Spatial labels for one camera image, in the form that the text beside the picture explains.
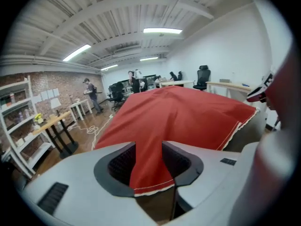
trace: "dark pants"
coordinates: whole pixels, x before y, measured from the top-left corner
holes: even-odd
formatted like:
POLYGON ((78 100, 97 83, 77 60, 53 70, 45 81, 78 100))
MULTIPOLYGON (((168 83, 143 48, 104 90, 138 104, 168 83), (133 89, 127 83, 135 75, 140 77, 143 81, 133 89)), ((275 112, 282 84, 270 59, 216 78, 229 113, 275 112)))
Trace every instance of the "dark pants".
POLYGON ((102 107, 97 103, 97 99, 92 99, 91 98, 91 100, 92 100, 92 103, 94 105, 94 108, 97 110, 98 113, 100 113, 101 110, 102 110, 102 107))

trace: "wooden table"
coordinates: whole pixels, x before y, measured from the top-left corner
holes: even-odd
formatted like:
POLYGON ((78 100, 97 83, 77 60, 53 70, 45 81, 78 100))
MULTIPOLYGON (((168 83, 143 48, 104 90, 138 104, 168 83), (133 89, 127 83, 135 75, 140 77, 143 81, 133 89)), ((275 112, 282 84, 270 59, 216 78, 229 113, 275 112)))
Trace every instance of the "wooden table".
POLYGON ((48 120, 48 122, 43 125, 41 128, 35 130, 32 132, 33 135, 36 135, 38 133, 41 133, 42 131, 46 131, 47 135, 49 136, 51 142, 55 145, 55 147, 58 149, 58 151, 60 152, 60 158, 66 158, 70 155, 72 155, 76 149, 78 148, 79 144, 78 142, 74 141, 73 138, 71 137, 71 135, 69 134, 63 119, 65 117, 67 117, 68 115, 71 114, 71 111, 67 111, 63 114, 61 114, 60 116, 55 116, 51 119, 48 120), (61 125, 63 127, 64 132, 66 132, 66 135, 68 136, 68 138, 70 139, 70 143, 66 145, 66 143, 63 141, 63 139, 61 138, 60 134, 57 132, 56 128, 55 128, 55 124, 57 124, 58 122, 61 122, 61 125), (49 128, 51 127, 51 129, 53 130, 56 138, 59 140, 59 142, 62 144, 63 149, 61 149, 58 144, 56 143, 55 139, 52 137, 52 135, 50 134, 49 128))
POLYGON ((210 92, 210 93, 212 92, 211 91, 211 86, 218 86, 218 87, 226 88, 227 91, 229 89, 239 91, 239 92, 241 92, 241 94, 244 97, 244 99, 246 99, 247 95, 252 91, 251 87, 243 86, 241 84, 232 84, 232 83, 223 83, 223 82, 211 82, 211 81, 206 82, 206 84, 207 84, 207 92, 210 92))
POLYGON ((162 86, 183 85, 183 84, 189 84, 189 83, 193 83, 193 85, 194 85, 194 81, 169 81, 169 82, 162 83, 162 86))
POLYGON ((223 87, 223 88, 227 88, 227 89, 237 90, 240 92, 245 92, 247 94, 252 91, 251 87, 247 87, 247 86, 243 86, 243 85, 239 85, 239 84, 224 83, 224 82, 211 82, 211 81, 206 82, 206 84, 207 84, 208 92, 211 91, 211 86, 218 86, 218 87, 223 87))
POLYGON ((73 103, 71 106, 69 106, 69 108, 71 109, 71 115, 72 115, 72 117, 73 117, 74 122, 76 122, 77 120, 76 120, 76 117, 75 117, 75 115, 74 115, 74 113, 73 113, 72 108, 74 108, 74 107, 76 108, 77 113, 79 114, 80 119, 83 121, 84 118, 83 118, 83 116, 82 116, 82 114, 81 114, 81 112, 80 112, 79 105, 80 105, 80 107, 81 107, 81 110, 82 110, 83 114, 85 115, 86 113, 85 113, 84 108, 83 108, 83 105, 82 105, 84 102, 87 103, 88 109, 89 109, 90 113, 92 114, 92 110, 91 110, 90 104, 89 104, 89 102, 88 102, 87 99, 82 100, 82 101, 79 101, 79 102, 76 102, 76 103, 73 103))

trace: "ceiling light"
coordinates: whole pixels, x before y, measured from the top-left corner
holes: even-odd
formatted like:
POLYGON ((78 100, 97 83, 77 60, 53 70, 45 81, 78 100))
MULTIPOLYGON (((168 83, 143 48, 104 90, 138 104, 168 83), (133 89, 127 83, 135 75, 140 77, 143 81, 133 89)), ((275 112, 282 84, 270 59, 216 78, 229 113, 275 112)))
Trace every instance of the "ceiling light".
POLYGON ((100 69, 100 70, 105 70, 105 71, 107 71, 108 69, 113 68, 113 67, 116 67, 116 66, 118 66, 118 65, 111 65, 111 66, 109 66, 109 67, 105 67, 105 68, 100 69))
POLYGON ((157 59, 157 58, 159 58, 159 57, 142 58, 142 59, 140 59, 140 61, 151 60, 151 59, 157 59))
POLYGON ((182 32, 182 30, 173 28, 145 28, 143 32, 167 32, 179 34, 182 32))
POLYGON ((76 55, 80 54, 82 51, 85 51, 86 49, 90 48, 90 45, 84 45, 83 47, 79 48, 78 50, 74 51, 72 54, 70 54, 69 56, 67 56, 65 59, 63 59, 63 61, 69 61, 70 59, 72 59, 73 57, 75 57, 76 55))

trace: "white shelf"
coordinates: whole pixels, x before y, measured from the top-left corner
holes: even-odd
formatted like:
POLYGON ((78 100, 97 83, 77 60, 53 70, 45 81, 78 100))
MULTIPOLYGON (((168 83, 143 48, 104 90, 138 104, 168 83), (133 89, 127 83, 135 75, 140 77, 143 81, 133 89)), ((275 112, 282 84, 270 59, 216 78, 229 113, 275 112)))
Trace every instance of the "white shelf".
POLYGON ((18 147, 17 147, 18 152, 22 152, 22 150, 23 150, 24 148, 26 148, 26 147, 28 146, 28 144, 29 144, 30 142, 32 142, 35 138, 37 138, 37 136, 40 135, 40 134, 41 134, 41 133, 38 133, 38 134, 33 135, 28 141, 25 141, 25 143, 24 143, 22 146, 18 146, 18 147))
POLYGON ((34 165, 38 162, 38 160, 42 157, 42 155, 51 147, 49 142, 44 142, 35 152, 34 154, 27 160, 28 165, 33 168, 34 165))
POLYGON ((32 98, 26 98, 24 100, 20 100, 16 103, 11 104, 10 106, 6 107, 5 109, 1 110, 2 114, 8 114, 10 112, 13 112, 14 110, 21 108, 28 104, 29 101, 31 101, 32 98))
POLYGON ((36 115, 32 115, 28 118, 26 118, 25 120, 21 121, 20 123, 16 124, 13 128, 8 130, 8 133, 12 133, 13 131, 15 131, 16 129, 18 129, 20 126, 24 125, 25 123, 29 122, 30 120, 34 119, 36 115))
POLYGON ((29 81, 22 81, 0 87, 0 96, 7 95, 10 92, 24 89, 25 86, 28 85, 28 82, 29 81))

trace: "red fabric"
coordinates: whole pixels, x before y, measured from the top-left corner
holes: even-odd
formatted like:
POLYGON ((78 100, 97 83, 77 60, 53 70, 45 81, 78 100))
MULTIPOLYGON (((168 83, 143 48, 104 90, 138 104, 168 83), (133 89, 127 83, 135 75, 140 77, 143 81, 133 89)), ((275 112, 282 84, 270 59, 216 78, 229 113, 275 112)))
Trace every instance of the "red fabric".
POLYGON ((163 140, 222 150, 254 113, 254 107, 195 89, 153 89, 127 99, 95 149, 135 141, 130 187, 135 194, 154 192, 174 184, 162 161, 163 140))

